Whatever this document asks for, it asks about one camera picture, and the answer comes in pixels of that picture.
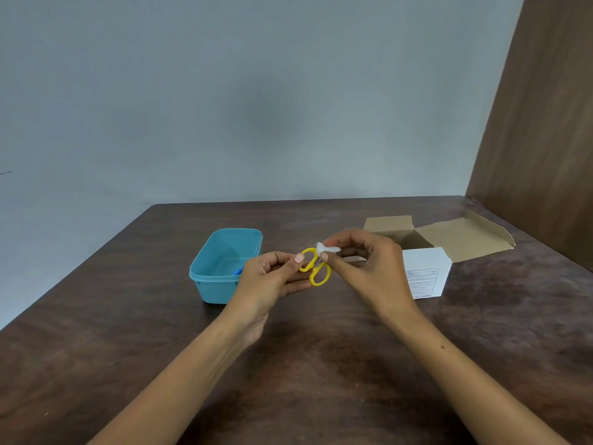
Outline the yellow-handled scissors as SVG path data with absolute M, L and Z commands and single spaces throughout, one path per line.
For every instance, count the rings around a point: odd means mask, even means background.
M 331 276 L 330 266 L 321 257 L 321 254 L 328 252 L 331 253 L 321 243 L 318 243 L 316 247 L 309 247 L 301 251 L 301 254 L 310 260 L 304 267 L 300 267 L 299 272 L 309 274 L 309 282 L 312 286 L 322 286 Z M 320 272 L 324 273 L 324 277 L 318 281 L 317 276 Z

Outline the person's left hand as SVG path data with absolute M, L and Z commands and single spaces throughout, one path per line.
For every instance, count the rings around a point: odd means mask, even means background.
M 237 289 L 223 311 L 224 325 L 241 351 L 259 340 L 279 299 L 312 287 L 308 273 L 282 275 L 271 270 L 271 253 L 284 252 L 265 253 L 247 261 Z

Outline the brown wooden panel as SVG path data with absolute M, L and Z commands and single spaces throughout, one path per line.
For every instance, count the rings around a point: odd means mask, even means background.
M 465 194 L 593 272 L 593 0 L 524 0 Z

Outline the person's right forearm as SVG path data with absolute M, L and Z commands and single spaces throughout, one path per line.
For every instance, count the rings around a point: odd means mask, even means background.
M 569 445 L 453 344 L 414 304 L 379 308 L 479 445 Z

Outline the person's right hand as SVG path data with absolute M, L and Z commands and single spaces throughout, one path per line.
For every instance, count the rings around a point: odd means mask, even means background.
M 345 257 L 355 267 L 355 283 L 350 286 L 384 322 L 403 324 L 422 317 L 407 282 L 403 250 L 393 240 L 352 228 L 323 243 L 340 247 L 339 253 L 355 254 Z

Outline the person's left forearm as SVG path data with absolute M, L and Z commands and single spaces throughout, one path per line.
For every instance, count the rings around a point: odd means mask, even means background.
M 267 317 L 227 306 L 87 445 L 175 445 Z

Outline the blue plastic container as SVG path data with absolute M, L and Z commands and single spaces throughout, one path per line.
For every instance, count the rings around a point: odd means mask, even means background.
M 260 254 L 262 241 L 262 233 L 249 228 L 225 228 L 211 234 L 189 267 L 189 277 L 204 303 L 229 302 L 241 276 L 233 273 Z

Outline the open white cardboard box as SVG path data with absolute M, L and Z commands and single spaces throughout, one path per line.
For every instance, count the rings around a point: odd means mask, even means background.
M 465 210 L 460 218 L 418 228 L 409 215 L 372 217 L 366 219 L 364 230 L 401 246 L 414 299 L 440 297 L 453 263 L 515 247 L 504 227 L 471 210 Z

